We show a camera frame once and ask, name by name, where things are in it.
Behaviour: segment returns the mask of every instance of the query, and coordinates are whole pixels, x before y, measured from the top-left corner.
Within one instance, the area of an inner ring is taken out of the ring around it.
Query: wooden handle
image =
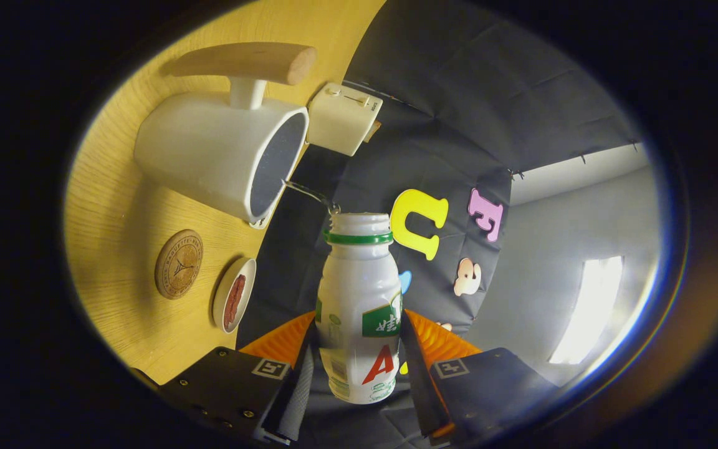
[[[281,42],[243,42],[183,54],[168,67],[177,77],[223,75],[296,85],[309,73],[317,50]]]

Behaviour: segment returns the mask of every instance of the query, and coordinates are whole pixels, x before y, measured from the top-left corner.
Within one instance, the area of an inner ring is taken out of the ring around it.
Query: mug handle
[[[255,110],[268,81],[296,85],[317,58],[314,47],[282,42],[240,42],[197,49],[168,66],[177,76],[222,75],[231,81],[230,105]]]

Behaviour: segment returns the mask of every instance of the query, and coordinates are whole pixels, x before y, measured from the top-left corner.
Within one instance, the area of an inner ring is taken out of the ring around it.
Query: red food
[[[234,321],[234,318],[236,318],[237,305],[240,304],[242,290],[245,286],[246,277],[242,274],[237,276],[237,279],[234,280],[234,284],[231,285],[231,290],[229,291],[229,296],[226,301],[226,307],[223,311],[223,327],[228,327],[228,325]]]

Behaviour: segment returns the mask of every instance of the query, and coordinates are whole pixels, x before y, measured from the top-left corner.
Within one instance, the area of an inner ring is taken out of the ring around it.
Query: white wall
[[[511,182],[509,205],[522,205],[566,193],[576,188],[614,179],[649,165],[647,153],[641,144],[629,144],[599,151],[584,156],[584,159],[586,164],[580,157],[575,157],[525,171],[522,178],[514,176]]]
[[[661,250],[650,167],[507,211],[502,251],[467,340],[506,347],[556,385],[584,370],[631,315]],[[549,364],[575,306],[587,259],[622,255],[624,272],[609,324],[579,365]]]

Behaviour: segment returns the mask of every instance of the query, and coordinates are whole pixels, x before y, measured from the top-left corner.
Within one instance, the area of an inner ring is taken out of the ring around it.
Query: red letter a
[[[367,384],[369,381],[376,378],[377,375],[381,374],[382,372],[391,372],[391,370],[395,369],[393,364],[393,355],[390,352],[390,345],[385,344],[384,347],[382,347],[381,352],[378,353],[378,357],[376,358],[376,363],[373,364],[373,367],[370,369],[370,372],[367,373],[367,377],[365,377],[365,381],[361,384]]]

